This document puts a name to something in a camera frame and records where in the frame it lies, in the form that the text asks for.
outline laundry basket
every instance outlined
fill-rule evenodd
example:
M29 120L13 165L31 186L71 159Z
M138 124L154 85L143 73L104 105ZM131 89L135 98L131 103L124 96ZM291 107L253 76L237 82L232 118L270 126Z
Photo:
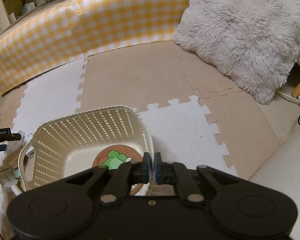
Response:
M41 125L22 149L18 166L26 190L91 168L94 158L112 145L132 147L141 156L154 148L139 115L126 106L111 106L56 119ZM35 150L33 176L27 181L23 159Z

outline cork coaster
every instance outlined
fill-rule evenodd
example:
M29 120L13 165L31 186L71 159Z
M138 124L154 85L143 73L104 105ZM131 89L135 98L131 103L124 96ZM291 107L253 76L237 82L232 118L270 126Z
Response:
M118 144L112 145L102 150L94 159L92 167L97 165L107 165L109 170L117 169L120 164L131 161L142 161L142 156L133 148ZM135 195L143 184L132 185L130 195Z

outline gingham fabric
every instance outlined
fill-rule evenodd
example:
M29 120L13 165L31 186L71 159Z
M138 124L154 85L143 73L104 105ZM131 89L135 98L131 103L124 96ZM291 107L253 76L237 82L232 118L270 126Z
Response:
M171 40L188 5L189 0L66 0L34 13L0 36L0 94L86 56Z

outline basket handle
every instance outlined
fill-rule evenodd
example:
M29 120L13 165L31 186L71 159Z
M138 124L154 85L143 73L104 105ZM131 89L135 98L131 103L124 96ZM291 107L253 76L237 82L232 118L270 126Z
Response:
M30 149L31 146L32 146L32 140L26 146L23 147L18 158L18 168L20 171L21 180L23 182L23 185L25 185L26 191L29 190L29 187L26 180L26 172L23 168L23 160L26 156L27 151Z

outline basket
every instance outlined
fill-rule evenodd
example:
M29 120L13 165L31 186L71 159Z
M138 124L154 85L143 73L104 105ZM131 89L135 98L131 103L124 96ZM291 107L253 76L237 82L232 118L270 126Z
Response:
M22 149L18 166L26 190L91 168L94 158L111 145L127 145L141 156L154 147L139 115L126 106L111 106L56 119L41 125ZM26 180L23 160L35 150L33 176Z

